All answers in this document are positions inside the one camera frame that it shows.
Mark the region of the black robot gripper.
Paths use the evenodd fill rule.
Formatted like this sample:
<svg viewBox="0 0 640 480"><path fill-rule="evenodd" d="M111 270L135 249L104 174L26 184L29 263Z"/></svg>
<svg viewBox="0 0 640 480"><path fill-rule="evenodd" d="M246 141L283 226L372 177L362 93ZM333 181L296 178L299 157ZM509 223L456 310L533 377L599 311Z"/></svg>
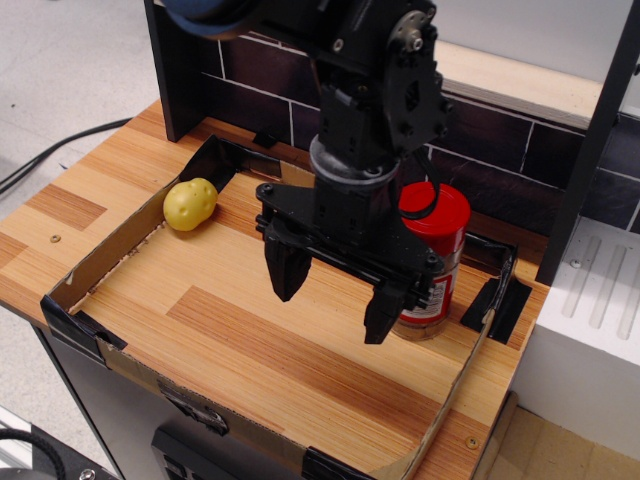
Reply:
<svg viewBox="0 0 640 480"><path fill-rule="evenodd" d="M264 183L256 190L262 204L257 228L278 298L287 302L306 281L318 259L373 286L364 318L369 345L384 342L405 309L424 305L444 262L405 225L428 216L434 204L414 213L400 208L407 186L407 164L417 164L431 180L438 178L423 148L409 155L380 155L358 166L313 140L310 187Z"/></svg>

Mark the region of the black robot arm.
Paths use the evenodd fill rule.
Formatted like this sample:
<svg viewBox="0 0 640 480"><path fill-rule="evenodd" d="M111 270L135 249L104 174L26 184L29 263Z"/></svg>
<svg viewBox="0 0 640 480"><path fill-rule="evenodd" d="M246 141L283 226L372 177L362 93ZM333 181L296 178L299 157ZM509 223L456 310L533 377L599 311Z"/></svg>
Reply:
<svg viewBox="0 0 640 480"><path fill-rule="evenodd" d="M444 135L452 105L434 58L429 1L169 1L171 20L212 40L255 32L305 52L320 90L310 188L264 183L256 222L272 287L290 300L320 260L371 284L365 340L379 344L405 310L423 307L444 263L407 228L434 201L400 207L408 160Z"/></svg>

